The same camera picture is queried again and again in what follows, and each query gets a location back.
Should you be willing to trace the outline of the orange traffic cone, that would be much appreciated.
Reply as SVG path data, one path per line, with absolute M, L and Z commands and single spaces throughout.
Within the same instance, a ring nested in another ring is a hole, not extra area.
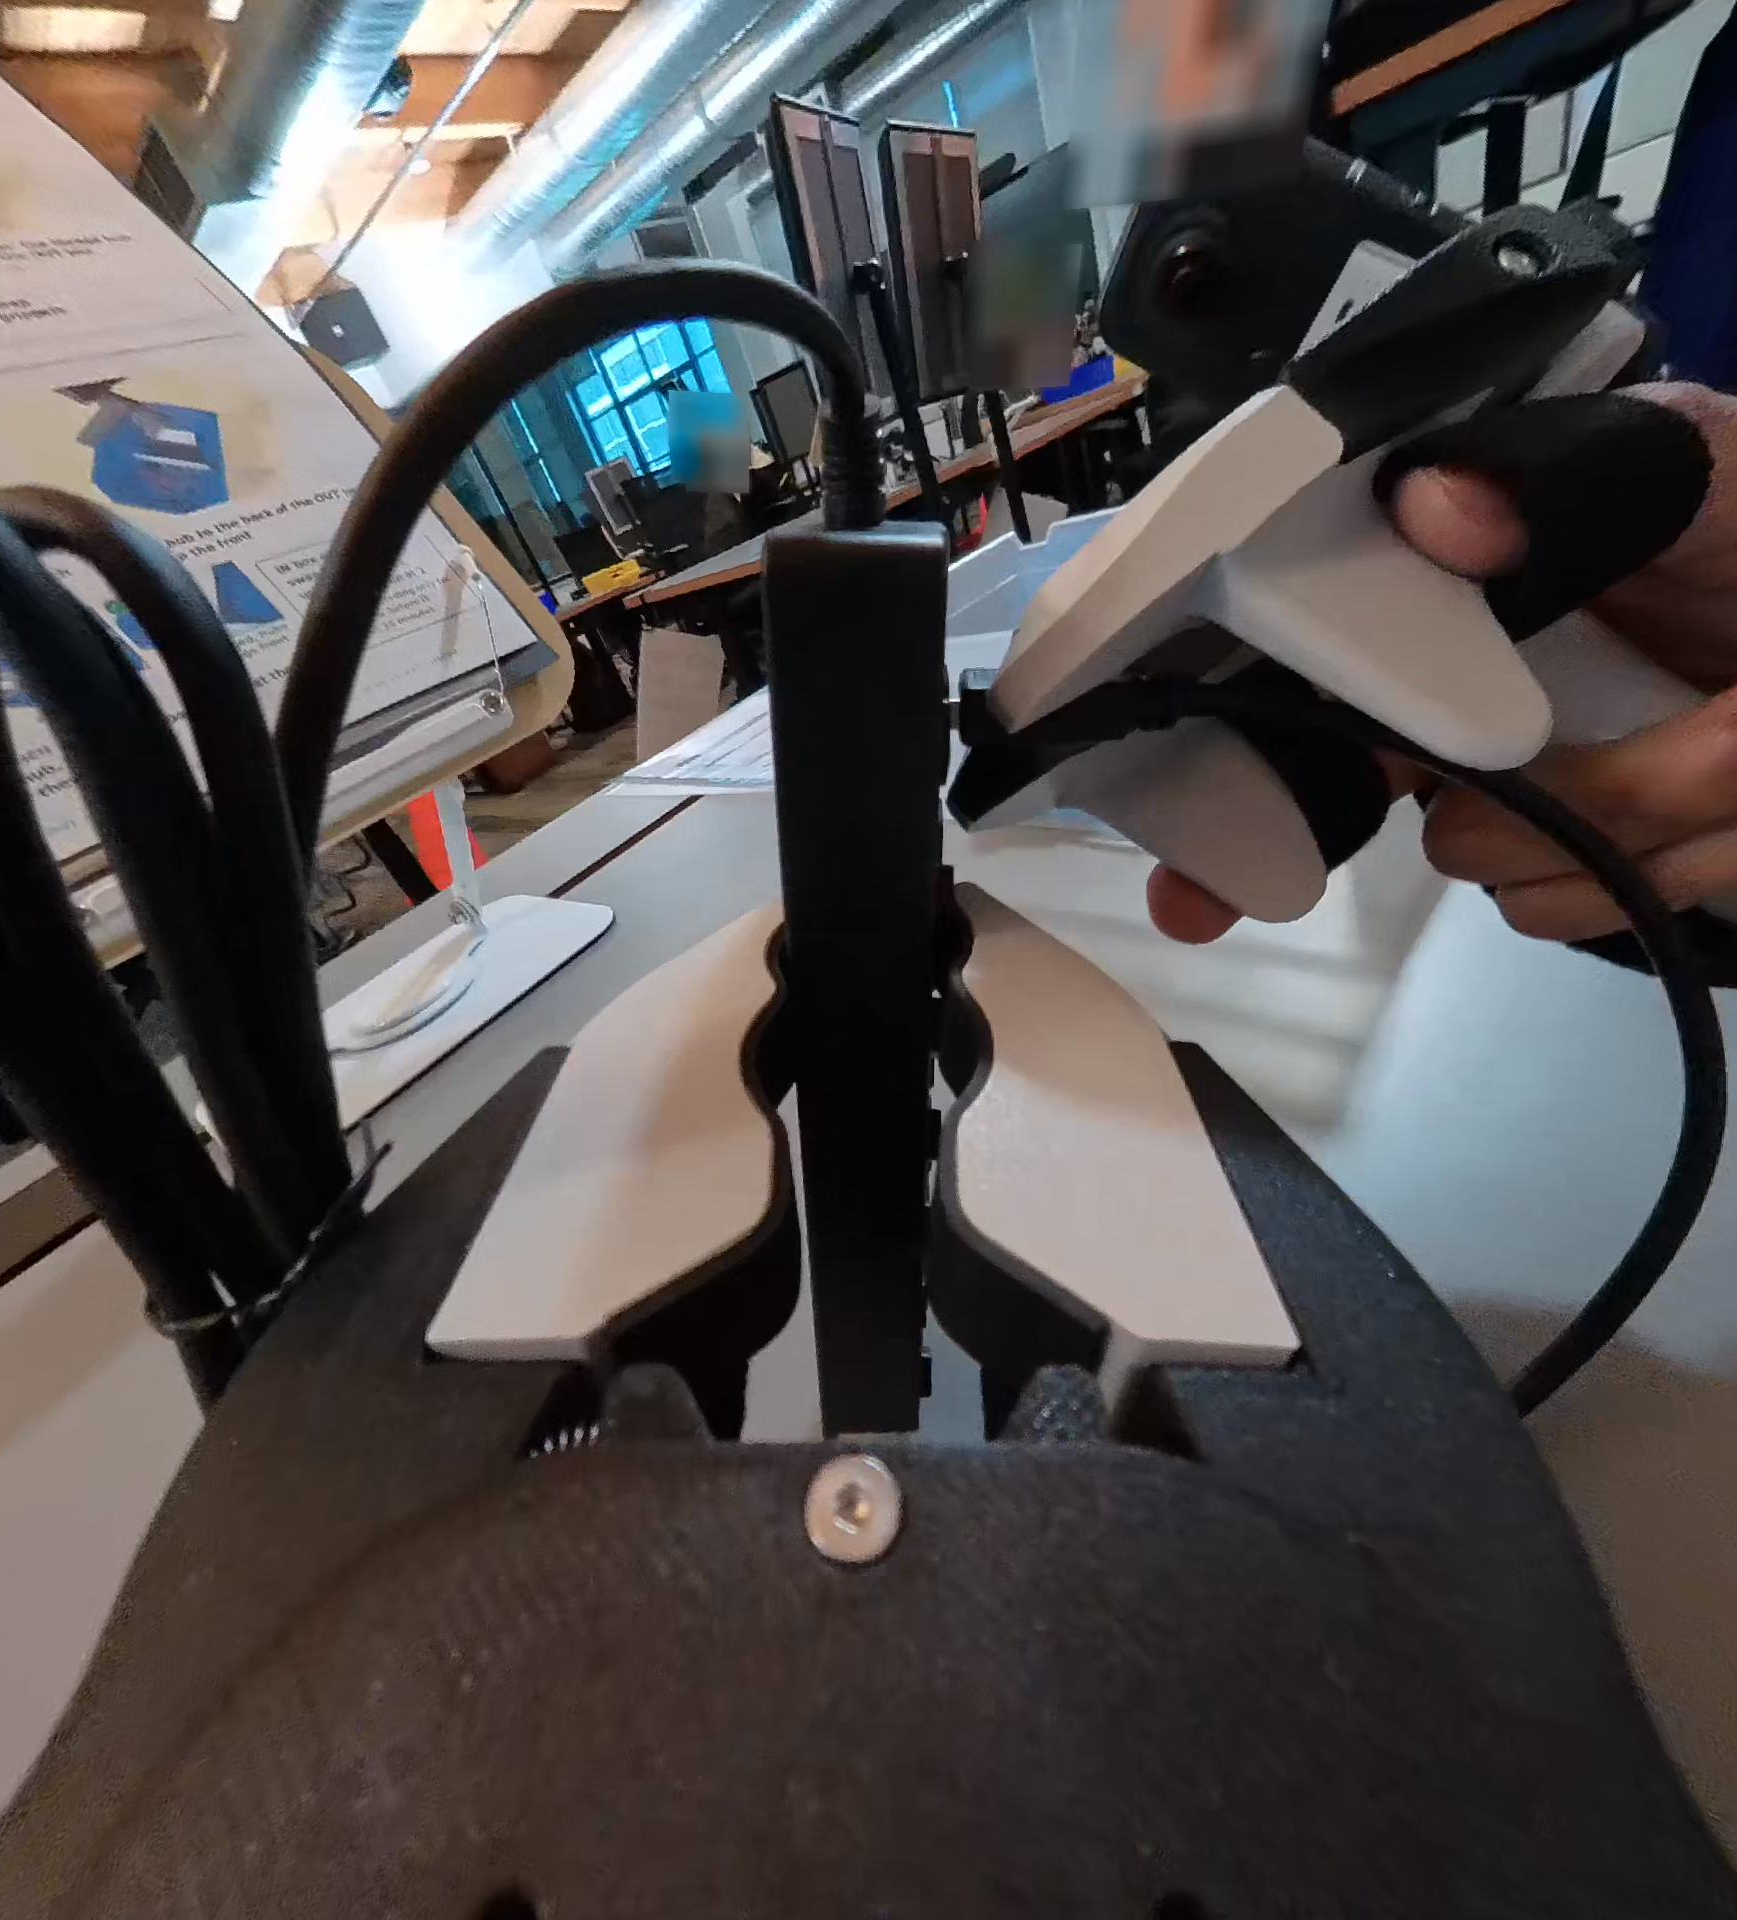
M 484 853 L 467 822 L 467 788 L 461 778 L 437 780 L 407 805 L 407 822 L 423 877 L 447 893 L 461 913 L 480 910 Z

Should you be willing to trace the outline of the black rectangular hub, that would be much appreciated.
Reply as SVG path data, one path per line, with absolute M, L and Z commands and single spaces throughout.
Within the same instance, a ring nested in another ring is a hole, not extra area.
M 761 565 L 816 1374 L 827 1434 L 920 1423 L 948 536 L 779 531 Z

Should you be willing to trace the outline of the black monitor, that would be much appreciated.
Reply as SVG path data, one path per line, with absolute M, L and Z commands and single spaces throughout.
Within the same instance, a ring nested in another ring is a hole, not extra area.
M 877 147 L 888 276 L 918 402 L 975 386 L 970 266 L 979 239 L 975 133 L 888 119 Z
M 793 278 L 823 304 L 861 359 L 871 419 L 894 413 L 894 386 L 854 266 L 880 263 L 854 117 L 773 92 L 763 128 Z

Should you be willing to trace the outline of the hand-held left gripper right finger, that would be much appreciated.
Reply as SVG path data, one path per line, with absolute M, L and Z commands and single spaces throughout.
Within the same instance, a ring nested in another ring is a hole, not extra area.
M 1284 1369 L 1295 1325 L 1161 1025 L 976 885 L 952 898 L 975 1073 L 943 1131 L 948 1230 L 1098 1374 Z

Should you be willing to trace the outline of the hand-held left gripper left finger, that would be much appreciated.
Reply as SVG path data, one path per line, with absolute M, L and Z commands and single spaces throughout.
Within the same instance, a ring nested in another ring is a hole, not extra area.
M 788 1145 L 760 1069 L 780 931 L 768 898 L 581 1029 L 434 1309 L 428 1351 L 599 1361 L 787 1224 Z

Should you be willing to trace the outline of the white board stand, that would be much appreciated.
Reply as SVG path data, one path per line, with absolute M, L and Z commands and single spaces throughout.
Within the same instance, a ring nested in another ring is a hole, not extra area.
M 322 990 L 337 1125 L 358 1137 L 398 1098 L 587 956 L 615 910 L 587 898 L 446 888 L 339 960 Z

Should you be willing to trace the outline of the silver ventilation duct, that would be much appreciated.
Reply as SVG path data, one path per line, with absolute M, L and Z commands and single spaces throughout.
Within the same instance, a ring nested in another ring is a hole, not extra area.
M 447 220 L 447 244 L 475 272 L 526 249 L 564 272 L 757 133 L 773 95 L 837 68 L 839 109 L 880 109 L 1013 10 L 636 4 Z

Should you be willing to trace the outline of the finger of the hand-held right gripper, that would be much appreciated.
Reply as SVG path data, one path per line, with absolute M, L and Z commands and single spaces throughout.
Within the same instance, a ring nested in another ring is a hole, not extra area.
M 1085 812 L 1248 921 L 1299 921 L 1327 888 L 1327 865 L 1286 780 L 1212 718 L 1088 746 L 972 746 L 948 807 L 965 829 Z
M 1005 730 L 1203 619 L 1438 758 L 1524 767 L 1547 695 L 1482 591 L 1393 531 L 1373 457 L 1341 454 L 1333 422 L 1268 386 L 1161 467 L 1028 599 L 992 685 Z

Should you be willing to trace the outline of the printed sheets in clear sleeve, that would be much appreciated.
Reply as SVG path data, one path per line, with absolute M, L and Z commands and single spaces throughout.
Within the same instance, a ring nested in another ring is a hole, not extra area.
M 768 694 L 735 702 L 606 787 L 610 795 L 767 795 L 773 788 Z

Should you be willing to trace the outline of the long work table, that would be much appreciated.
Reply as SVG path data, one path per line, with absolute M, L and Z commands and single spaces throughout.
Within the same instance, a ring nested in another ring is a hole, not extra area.
M 1021 419 L 1006 419 L 1032 543 L 1046 540 L 1060 518 L 1104 509 L 1132 487 L 1121 472 L 1145 446 L 1144 389 L 1145 378 L 1126 370 L 1088 395 L 1033 403 Z M 984 591 L 987 570 L 975 559 L 992 545 L 1011 555 L 1019 536 L 987 440 L 951 456 L 940 484 L 951 506 L 951 605 L 957 608 Z M 671 746 L 767 684 L 760 591 L 763 545 L 767 533 L 755 533 L 629 596 L 627 608 L 640 619 L 640 758 Z

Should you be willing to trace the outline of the grey desk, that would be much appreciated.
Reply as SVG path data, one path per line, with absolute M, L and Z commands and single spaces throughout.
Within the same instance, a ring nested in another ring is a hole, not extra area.
M 613 931 L 375 1118 L 388 1193 L 545 1046 L 777 892 L 767 795 L 594 795 L 496 856 Z M 1737 994 L 1726 1150 L 1629 1329 L 1534 1421 L 1664 1740 L 1737 1860 Z M 1655 1197 L 1678 1067 L 1657 990 L 1447 885 L 1329 1127 L 1273 1117 L 1508 1376 Z M 87 1221 L 0 1280 L 0 1810 L 64 1712 L 201 1412 Z

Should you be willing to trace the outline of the black ceiling speaker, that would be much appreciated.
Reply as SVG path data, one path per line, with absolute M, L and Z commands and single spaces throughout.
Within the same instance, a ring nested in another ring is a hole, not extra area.
M 375 367 L 388 353 L 365 292 L 346 278 L 289 307 L 289 320 L 305 347 L 348 373 Z

